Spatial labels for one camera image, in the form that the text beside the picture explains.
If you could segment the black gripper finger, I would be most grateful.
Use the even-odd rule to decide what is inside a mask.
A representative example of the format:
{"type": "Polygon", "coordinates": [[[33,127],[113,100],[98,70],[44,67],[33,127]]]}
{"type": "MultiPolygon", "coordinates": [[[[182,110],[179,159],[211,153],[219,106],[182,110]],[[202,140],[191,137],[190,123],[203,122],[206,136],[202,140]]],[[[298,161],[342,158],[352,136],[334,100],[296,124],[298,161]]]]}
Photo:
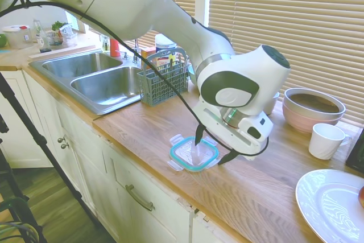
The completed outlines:
{"type": "Polygon", "coordinates": [[[235,150],[231,150],[228,154],[224,155],[220,161],[218,162],[218,165],[225,164],[233,159],[235,159],[238,156],[238,153],[235,150]]]}
{"type": "Polygon", "coordinates": [[[195,133],[195,146],[197,146],[200,143],[203,134],[204,134],[204,125],[198,125],[195,133]]]}

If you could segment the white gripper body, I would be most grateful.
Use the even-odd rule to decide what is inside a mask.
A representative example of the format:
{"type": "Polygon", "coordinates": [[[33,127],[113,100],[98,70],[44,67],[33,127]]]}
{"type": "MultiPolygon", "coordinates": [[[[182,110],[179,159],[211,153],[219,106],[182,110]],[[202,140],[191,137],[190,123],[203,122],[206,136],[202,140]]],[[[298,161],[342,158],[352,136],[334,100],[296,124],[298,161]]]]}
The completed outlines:
{"type": "Polygon", "coordinates": [[[264,151],[264,134],[258,138],[248,133],[253,127],[259,131],[259,116],[247,116],[234,108],[221,108],[205,102],[202,97],[194,107],[194,112],[207,131],[241,155],[259,155],[264,151]]]}

